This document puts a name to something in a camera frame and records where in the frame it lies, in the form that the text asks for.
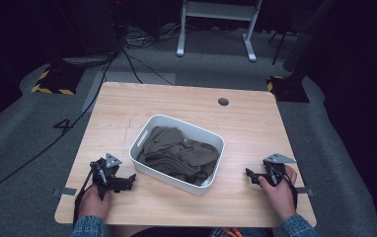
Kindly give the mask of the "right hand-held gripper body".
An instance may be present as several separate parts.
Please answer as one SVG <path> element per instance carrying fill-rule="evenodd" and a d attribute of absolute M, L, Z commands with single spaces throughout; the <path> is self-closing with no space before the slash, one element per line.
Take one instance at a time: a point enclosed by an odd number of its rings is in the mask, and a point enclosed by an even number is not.
<path fill-rule="evenodd" d="M 266 171 L 264 176 L 273 187 L 276 187 L 283 180 L 285 164 L 295 162 L 294 158 L 289 158 L 279 153 L 271 154 L 263 159 Z"/>

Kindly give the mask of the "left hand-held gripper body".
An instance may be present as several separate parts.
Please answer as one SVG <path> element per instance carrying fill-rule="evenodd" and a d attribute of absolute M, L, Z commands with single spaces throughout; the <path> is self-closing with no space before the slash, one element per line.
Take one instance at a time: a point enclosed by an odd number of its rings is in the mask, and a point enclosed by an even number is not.
<path fill-rule="evenodd" d="M 119 193 L 123 190 L 122 178 L 115 176 L 122 161 L 110 153 L 105 158 L 91 162 L 93 184 L 97 186 L 100 199 L 105 197 L 107 190 Z"/>

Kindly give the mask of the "person's right hand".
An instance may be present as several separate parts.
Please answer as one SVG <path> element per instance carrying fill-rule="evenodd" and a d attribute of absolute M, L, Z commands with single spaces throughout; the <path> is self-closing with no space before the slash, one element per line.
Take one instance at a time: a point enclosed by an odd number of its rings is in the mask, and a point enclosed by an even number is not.
<path fill-rule="evenodd" d="M 259 177 L 259 182 L 267 195 L 270 206 L 274 209 L 280 221 L 296 214 L 293 194 L 285 180 L 281 181 L 276 187 L 270 185 L 264 177 Z"/>

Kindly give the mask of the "person's left hand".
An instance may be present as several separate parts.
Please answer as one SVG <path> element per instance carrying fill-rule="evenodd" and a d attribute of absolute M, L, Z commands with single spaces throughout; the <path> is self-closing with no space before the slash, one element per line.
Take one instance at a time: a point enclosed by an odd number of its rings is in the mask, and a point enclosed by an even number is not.
<path fill-rule="evenodd" d="M 78 217 L 84 216 L 96 216 L 105 220 L 110 212 L 112 205 L 112 193 L 107 191 L 104 198 L 99 197 L 99 191 L 97 186 L 91 186 L 82 198 Z"/>

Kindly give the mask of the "grey tape strip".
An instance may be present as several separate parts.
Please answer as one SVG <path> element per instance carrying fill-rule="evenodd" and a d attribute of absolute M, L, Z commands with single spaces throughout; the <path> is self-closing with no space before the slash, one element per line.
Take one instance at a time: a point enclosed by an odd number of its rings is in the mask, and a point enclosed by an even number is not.
<path fill-rule="evenodd" d="M 295 188 L 296 189 L 296 192 L 298 194 L 306 194 L 308 196 L 313 196 L 314 195 L 314 192 L 311 190 L 311 189 L 308 189 L 306 187 L 302 187 L 302 188 Z"/>
<path fill-rule="evenodd" d="M 77 190 L 71 188 L 58 188 L 53 191 L 55 197 L 61 198 L 62 196 L 75 196 Z"/>

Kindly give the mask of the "person's blue jeans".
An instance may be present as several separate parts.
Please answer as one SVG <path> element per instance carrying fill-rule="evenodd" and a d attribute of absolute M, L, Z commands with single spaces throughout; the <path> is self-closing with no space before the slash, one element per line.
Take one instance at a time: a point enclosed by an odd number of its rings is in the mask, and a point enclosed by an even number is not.
<path fill-rule="evenodd" d="M 213 228 L 208 237 L 274 237 L 274 234 L 269 228 L 219 227 Z"/>

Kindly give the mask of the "olive green cloth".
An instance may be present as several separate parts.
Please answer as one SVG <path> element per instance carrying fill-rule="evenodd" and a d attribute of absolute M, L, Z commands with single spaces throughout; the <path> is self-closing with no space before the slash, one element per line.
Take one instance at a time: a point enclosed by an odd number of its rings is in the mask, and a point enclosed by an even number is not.
<path fill-rule="evenodd" d="M 136 160 L 160 173 L 200 186 L 214 171 L 218 150 L 208 143 L 184 139 L 175 127 L 155 126 Z"/>

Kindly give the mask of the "white plastic basket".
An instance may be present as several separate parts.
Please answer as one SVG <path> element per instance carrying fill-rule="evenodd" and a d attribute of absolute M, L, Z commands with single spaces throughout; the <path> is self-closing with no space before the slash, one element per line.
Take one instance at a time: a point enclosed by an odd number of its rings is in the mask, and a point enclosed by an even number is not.
<path fill-rule="evenodd" d="M 214 171 L 200 186 L 189 184 L 184 181 L 178 180 L 174 177 L 160 173 L 136 160 L 138 153 L 141 151 L 143 143 L 145 142 L 146 138 L 150 135 L 152 129 L 155 126 L 175 127 L 183 133 L 184 139 L 192 139 L 198 142 L 208 143 L 210 145 L 213 145 L 218 150 L 219 158 L 217 160 Z M 137 171 L 142 172 L 158 180 L 161 180 L 169 185 L 177 187 L 193 195 L 200 196 L 207 192 L 214 180 L 221 157 L 223 155 L 224 147 L 225 142 L 223 138 L 216 133 L 213 133 L 207 129 L 203 129 L 202 127 L 187 123 L 176 118 L 171 118 L 164 115 L 155 115 L 152 116 L 145 123 L 145 125 L 139 132 L 137 138 L 135 139 L 129 150 L 129 156 Z"/>

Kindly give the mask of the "black yellow striped base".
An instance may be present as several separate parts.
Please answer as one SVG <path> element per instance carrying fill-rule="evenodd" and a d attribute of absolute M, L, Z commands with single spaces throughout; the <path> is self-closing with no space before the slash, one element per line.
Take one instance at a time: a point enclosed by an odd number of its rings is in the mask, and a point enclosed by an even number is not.
<path fill-rule="evenodd" d="M 269 76 L 266 85 L 278 102 L 309 103 L 302 84 L 292 82 L 289 77 Z"/>
<path fill-rule="evenodd" d="M 69 67 L 64 70 L 47 66 L 33 86 L 34 93 L 75 95 L 84 68 Z"/>

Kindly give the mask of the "black pole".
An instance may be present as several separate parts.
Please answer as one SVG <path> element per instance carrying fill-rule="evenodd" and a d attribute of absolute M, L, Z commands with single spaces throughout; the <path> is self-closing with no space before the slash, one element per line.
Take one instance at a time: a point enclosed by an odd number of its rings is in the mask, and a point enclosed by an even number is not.
<path fill-rule="evenodd" d="M 283 63 L 283 68 L 290 71 L 289 84 L 300 84 L 316 61 L 323 39 L 324 23 L 337 0 L 322 0 L 312 14 L 304 29 Z"/>

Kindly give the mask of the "white metal stand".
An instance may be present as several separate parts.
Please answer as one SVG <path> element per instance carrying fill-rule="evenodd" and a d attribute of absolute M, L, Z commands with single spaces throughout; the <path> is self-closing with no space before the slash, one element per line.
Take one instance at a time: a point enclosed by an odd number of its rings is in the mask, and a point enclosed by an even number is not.
<path fill-rule="evenodd" d="M 185 54 L 187 17 L 235 20 L 249 23 L 248 31 L 245 34 L 242 34 L 242 41 L 249 60 L 255 62 L 257 57 L 251 43 L 251 37 L 259 16 L 262 2 L 263 0 L 257 0 L 254 6 L 241 6 L 183 0 L 181 10 L 181 29 L 176 55 L 182 57 Z"/>

